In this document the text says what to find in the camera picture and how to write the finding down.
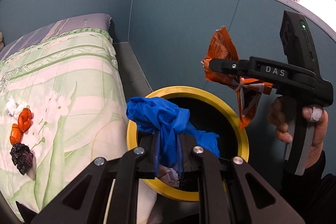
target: pillow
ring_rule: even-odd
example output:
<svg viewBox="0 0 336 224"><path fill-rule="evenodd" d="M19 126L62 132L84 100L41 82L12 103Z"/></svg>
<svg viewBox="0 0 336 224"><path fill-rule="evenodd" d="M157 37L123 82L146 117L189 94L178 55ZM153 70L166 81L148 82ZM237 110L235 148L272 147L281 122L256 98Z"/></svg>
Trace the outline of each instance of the pillow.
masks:
<svg viewBox="0 0 336 224"><path fill-rule="evenodd" d="M32 31L19 39L9 43L0 51L0 62L32 45L37 45L41 41L48 40L51 37L61 35L63 33L84 29L97 28L109 31L111 17L107 14L90 14L78 17L63 19L48 26L44 26L35 31Z"/></svg>

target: hand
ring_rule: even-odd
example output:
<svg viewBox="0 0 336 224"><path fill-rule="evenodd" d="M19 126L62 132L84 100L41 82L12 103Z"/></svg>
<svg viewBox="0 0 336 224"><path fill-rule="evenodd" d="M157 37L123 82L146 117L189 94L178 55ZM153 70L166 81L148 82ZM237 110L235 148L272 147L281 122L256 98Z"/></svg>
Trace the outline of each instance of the hand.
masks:
<svg viewBox="0 0 336 224"><path fill-rule="evenodd" d="M270 105L270 113L267 115L269 123L276 126L275 133L278 139L284 143L291 143L293 141L292 136L287 132L288 124L286 123L285 113L282 111L282 103L279 98L276 98ZM303 117L309 121L312 114L312 107L305 106L302 109ZM305 168L309 168L314 165L320 158L323 149L323 140L326 136L328 127L328 114L323 109L321 118L316 122L313 141L311 144L308 159Z"/></svg>

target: plastic wrapper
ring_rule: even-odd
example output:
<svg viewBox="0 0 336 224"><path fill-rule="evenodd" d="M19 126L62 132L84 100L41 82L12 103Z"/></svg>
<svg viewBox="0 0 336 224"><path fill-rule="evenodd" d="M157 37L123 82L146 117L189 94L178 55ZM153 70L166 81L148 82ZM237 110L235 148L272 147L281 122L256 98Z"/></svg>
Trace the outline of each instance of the plastic wrapper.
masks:
<svg viewBox="0 0 336 224"><path fill-rule="evenodd" d="M33 166L34 154L28 146L18 142L15 143L10 151L12 161L21 175L24 175Z"/></svg>
<svg viewBox="0 0 336 224"><path fill-rule="evenodd" d="M171 187L179 187L179 175L173 168L160 165L157 178Z"/></svg>
<svg viewBox="0 0 336 224"><path fill-rule="evenodd" d="M239 60L237 50L232 43L226 27L223 27L214 33L208 53L202 63L206 80L226 85L236 92L239 107L240 129L243 129L248 126L255 116L261 94L269 95L271 93L272 84L254 78L244 78L213 72L209 68L210 60L213 58Z"/></svg>

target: white tissue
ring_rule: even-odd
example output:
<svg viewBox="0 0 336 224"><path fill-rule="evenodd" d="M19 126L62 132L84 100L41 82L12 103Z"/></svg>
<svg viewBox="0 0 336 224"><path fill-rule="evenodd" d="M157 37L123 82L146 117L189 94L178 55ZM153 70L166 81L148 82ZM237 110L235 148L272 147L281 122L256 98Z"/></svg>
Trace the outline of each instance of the white tissue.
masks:
<svg viewBox="0 0 336 224"><path fill-rule="evenodd" d="M16 106L16 102L14 98L10 95L8 98L8 102L5 105L5 110L9 113L10 116L13 116L16 120L18 119L20 113L24 108L29 108L26 102L22 102L18 106Z"/></svg>

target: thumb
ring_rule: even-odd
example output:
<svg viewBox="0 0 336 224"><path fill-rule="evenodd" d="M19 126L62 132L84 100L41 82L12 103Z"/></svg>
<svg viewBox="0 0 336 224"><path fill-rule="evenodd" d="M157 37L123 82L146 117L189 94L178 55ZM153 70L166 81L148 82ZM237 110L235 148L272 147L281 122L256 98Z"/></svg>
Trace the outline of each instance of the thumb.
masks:
<svg viewBox="0 0 336 224"><path fill-rule="evenodd" d="M320 105L305 106L302 109L302 115L308 122L319 122L323 113Z"/></svg>
<svg viewBox="0 0 336 224"><path fill-rule="evenodd" d="M326 135L328 127L328 114L319 105L310 105L302 109L302 115L308 122L316 122L314 138L322 141Z"/></svg>

